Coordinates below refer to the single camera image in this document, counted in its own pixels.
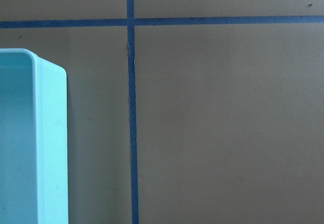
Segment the light blue plastic bin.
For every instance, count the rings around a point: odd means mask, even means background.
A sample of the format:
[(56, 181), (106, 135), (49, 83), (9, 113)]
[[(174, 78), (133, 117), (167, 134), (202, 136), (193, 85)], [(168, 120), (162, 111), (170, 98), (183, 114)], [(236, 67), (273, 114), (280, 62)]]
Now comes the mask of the light blue plastic bin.
[(68, 223), (67, 75), (1, 49), (1, 223)]

